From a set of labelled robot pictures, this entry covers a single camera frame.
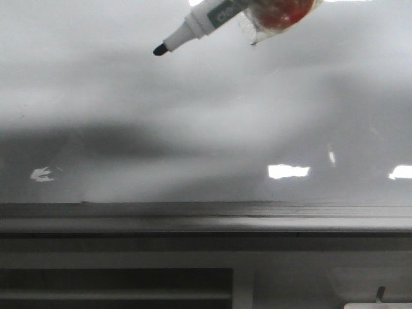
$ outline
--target red object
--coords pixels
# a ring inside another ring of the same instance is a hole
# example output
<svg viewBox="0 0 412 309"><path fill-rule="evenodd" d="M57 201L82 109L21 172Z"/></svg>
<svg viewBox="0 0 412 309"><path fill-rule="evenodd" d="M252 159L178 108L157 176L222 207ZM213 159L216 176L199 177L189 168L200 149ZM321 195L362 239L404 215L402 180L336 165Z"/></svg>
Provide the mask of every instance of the red object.
<svg viewBox="0 0 412 309"><path fill-rule="evenodd" d="M256 21L264 28L284 30L300 21L315 0L257 0L251 6Z"/></svg>

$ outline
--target black marker tip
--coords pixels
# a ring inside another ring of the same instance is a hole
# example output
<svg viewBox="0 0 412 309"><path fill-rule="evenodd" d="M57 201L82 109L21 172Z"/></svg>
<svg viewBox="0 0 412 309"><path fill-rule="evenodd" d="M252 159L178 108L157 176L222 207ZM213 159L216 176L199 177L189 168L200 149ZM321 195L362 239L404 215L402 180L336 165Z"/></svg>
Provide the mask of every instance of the black marker tip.
<svg viewBox="0 0 412 309"><path fill-rule="evenodd" d="M153 51L153 54L155 56L162 56L165 53L167 53L169 50L167 49L166 45L163 43L159 46L156 47L156 49Z"/></svg>

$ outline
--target clear tape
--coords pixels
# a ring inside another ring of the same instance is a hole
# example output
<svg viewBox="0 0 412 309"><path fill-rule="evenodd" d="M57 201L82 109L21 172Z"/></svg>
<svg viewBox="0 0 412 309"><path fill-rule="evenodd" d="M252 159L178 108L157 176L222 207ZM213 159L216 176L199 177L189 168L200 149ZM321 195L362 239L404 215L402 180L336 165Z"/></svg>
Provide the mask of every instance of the clear tape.
<svg viewBox="0 0 412 309"><path fill-rule="evenodd" d="M288 30L322 2L323 0L256 0L237 16L237 20L249 43L255 45Z"/></svg>

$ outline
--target white surface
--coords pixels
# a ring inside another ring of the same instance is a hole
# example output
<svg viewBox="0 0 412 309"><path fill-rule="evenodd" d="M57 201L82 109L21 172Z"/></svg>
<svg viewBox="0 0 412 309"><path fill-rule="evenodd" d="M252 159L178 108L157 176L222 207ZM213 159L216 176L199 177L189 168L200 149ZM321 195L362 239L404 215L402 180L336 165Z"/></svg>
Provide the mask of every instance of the white surface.
<svg viewBox="0 0 412 309"><path fill-rule="evenodd" d="M412 165L410 0L323 3L255 48L231 21L154 57L189 9L0 1L1 202L409 204L388 175Z"/></svg>

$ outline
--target marker label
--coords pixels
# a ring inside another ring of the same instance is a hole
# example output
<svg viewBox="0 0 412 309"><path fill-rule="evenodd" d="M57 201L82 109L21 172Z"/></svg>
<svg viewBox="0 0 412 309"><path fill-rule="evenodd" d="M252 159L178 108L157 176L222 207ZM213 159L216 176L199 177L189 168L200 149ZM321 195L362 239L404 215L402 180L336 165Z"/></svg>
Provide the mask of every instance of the marker label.
<svg viewBox="0 0 412 309"><path fill-rule="evenodd" d="M215 29L247 9L253 0L226 0L211 10L207 17Z"/></svg>

